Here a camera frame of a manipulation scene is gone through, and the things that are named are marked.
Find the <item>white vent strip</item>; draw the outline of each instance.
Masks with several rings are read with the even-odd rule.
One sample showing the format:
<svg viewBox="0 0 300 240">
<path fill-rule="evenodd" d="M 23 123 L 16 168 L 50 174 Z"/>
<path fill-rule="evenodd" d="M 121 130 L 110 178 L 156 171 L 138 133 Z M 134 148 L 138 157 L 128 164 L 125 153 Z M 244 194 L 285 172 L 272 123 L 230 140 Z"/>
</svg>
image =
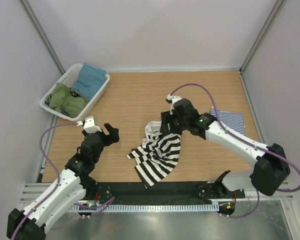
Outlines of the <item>white vent strip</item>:
<svg viewBox="0 0 300 240">
<path fill-rule="evenodd" d="M 70 213 L 93 213 L 100 210 L 79 210 L 79 206 L 73 205 L 68 212 Z M 164 212 L 216 212 L 219 211 L 218 202 L 205 205 L 110 205 L 104 213 L 164 213 Z"/>
</svg>

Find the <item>green cloth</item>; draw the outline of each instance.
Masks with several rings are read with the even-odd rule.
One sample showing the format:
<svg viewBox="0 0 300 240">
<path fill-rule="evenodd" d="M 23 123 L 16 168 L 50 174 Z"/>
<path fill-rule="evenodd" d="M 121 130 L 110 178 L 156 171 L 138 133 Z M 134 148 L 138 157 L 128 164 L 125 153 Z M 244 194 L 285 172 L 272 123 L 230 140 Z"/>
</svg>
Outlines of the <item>green cloth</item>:
<svg viewBox="0 0 300 240">
<path fill-rule="evenodd" d="M 88 104 L 82 97 L 73 96 L 70 89 L 62 83 L 56 84 L 53 92 L 46 96 L 44 103 L 70 118 L 77 117 Z"/>
</svg>

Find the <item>clothing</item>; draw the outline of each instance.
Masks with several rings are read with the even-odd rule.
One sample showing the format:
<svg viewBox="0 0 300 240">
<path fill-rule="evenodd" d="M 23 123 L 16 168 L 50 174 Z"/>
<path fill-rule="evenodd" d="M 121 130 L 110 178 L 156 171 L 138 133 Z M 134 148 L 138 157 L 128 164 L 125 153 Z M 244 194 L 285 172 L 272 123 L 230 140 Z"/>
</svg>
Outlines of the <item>clothing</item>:
<svg viewBox="0 0 300 240">
<path fill-rule="evenodd" d="M 70 118 L 77 117 L 88 104 L 82 97 L 72 96 L 70 89 L 62 83 L 57 83 L 44 103 L 58 113 Z"/>
<path fill-rule="evenodd" d="M 78 79 L 73 83 L 71 92 L 78 94 L 89 102 L 106 82 L 106 71 L 101 68 L 83 64 Z"/>
<path fill-rule="evenodd" d="M 128 159 L 135 159 L 134 169 L 144 186 L 149 188 L 164 179 L 178 164 L 181 134 L 163 135 L 161 121 L 151 121 L 145 127 L 142 145 L 132 149 Z"/>
<path fill-rule="evenodd" d="M 246 126 L 244 124 L 244 116 L 242 113 L 237 112 L 229 112 L 229 111 L 220 111 L 217 109 L 218 116 L 220 120 L 227 125 L 232 130 L 236 132 L 246 135 Z M 214 106 L 211 107 L 210 114 L 216 116 L 216 111 Z"/>
</svg>

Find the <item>table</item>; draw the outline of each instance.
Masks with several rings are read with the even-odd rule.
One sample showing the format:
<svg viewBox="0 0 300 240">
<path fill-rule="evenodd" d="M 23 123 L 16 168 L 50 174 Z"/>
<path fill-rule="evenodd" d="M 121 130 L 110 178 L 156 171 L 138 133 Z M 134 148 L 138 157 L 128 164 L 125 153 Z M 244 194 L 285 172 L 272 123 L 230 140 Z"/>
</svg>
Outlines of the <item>table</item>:
<svg viewBox="0 0 300 240">
<path fill-rule="evenodd" d="M 90 176 L 97 182 L 140 182 L 134 169 L 135 160 L 127 159 L 126 155 L 141 145 L 147 123 L 159 121 L 160 113 L 170 109 L 166 96 L 185 83 L 208 88 L 218 109 L 243 113 L 247 137 L 259 141 L 237 71 L 111 73 L 106 92 L 88 116 L 95 116 L 99 126 L 110 123 L 119 128 L 120 141 L 103 150 Z M 187 86 L 175 95 L 189 99 L 199 113 L 210 112 L 212 103 L 199 87 Z M 62 118 L 57 120 L 57 124 L 67 122 Z M 76 126 L 55 130 L 49 157 L 59 171 L 84 139 L 81 131 Z M 185 132 L 178 165 L 163 181 L 213 181 L 226 170 L 241 171 L 249 167 L 228 149 Z M 42 182 L 55 179 L 54 170 L 47 165 Z"/>
</svg>

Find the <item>gray floor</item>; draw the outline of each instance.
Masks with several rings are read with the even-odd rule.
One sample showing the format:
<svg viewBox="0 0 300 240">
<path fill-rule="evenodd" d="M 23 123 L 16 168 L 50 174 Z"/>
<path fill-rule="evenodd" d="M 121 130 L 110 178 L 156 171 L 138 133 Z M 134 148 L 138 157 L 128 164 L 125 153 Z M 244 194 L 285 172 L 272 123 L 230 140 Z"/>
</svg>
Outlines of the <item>gray floor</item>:
<svg viewBox="0 0 300 240">
<path fill-rule="evenodd" d="M 237 202 L 242 215 L 255 202 Z M 226 219 L 215 212 L 109 213 L 77 219 L 66 213 L 47 240 L 292 240 L 280 201 L 262 201 L 244 219 Z"/>
</svg>

